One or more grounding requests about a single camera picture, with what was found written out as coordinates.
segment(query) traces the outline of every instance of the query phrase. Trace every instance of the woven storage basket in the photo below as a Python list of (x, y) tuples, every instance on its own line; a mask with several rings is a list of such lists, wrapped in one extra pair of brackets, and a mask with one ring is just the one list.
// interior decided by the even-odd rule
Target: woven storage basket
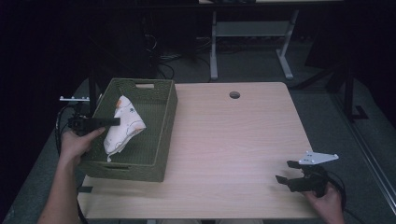
[(147, 128), (134, 136), (121, 153), (107, 162), (106, 131), (92, 141), (92, 149), (82, 157), (79, 168), (88, 176), (162, 182), (168, 159), (177, 93), (172, 80), (113, 78), (94, 118), (113, 118), (116, 103), (126, 96)]

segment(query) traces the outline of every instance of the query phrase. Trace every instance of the white cloth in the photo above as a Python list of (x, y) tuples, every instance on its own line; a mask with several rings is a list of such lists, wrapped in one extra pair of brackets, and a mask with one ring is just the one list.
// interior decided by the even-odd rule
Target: white cloth
[(134, 105), (123, 95), (117, 101), (114, 118), (120, 118), (120, 126), (111, 126), (105, 138), (107, 162), (111, 162), (111, 155), (122, 152), (133, 136), (146, 129), (146, 124), (134, 109)]

